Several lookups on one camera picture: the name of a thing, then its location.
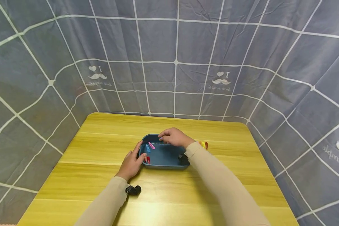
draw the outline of wrist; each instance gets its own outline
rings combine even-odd
[[[193,140],[191,137],[187,136],[186,139],[184,140],[182,147],[184,147],[185,149],[191,144],[196,142],[195,140]]]
[[[117,174],[115,174],[115,176],[119,176],[120,178],[123,178],[123,179],[125,179],[125,181],[129,181],[129,177],[128,176],[126,176],[125,174],[122,174],[121,172],[118,172]]]

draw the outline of left hand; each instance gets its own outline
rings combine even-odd
[[[126,157],[124,158],[122,165],[115,176],[119,176],[125,179],[127,182],[129,179],[134,177],[139,169],[141,168],[142,162],[146,159],[147,154],[142,153],[141,156],[137,159],[137,154],[139,148],[143,141],[139,141],[133,151],[129,151]]]

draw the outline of forearm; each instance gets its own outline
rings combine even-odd
[[[75,226],[109,226],[113,224],[119,208],[125,202],[127,181],[118,176],[113,177],[106,188],[96,197],[75,223]]]
[[[270,225],[241,181],[222,162],[197,142],[186,148],[186,155],[217,198],[227,225]]]

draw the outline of pink hair clip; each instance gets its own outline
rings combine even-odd
[[[154,146],[153,146],[153,144],[151,143],[151,142],[148,142],[148,144],[149,144],[149,146],[151,146],[151,148],[154,150],[154,149],[156,149]]]

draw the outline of gray curtain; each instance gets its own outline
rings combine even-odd
[[[300,225],[339,225],[339,0],[0,0],[0,223],[92,112],[248,126]]]

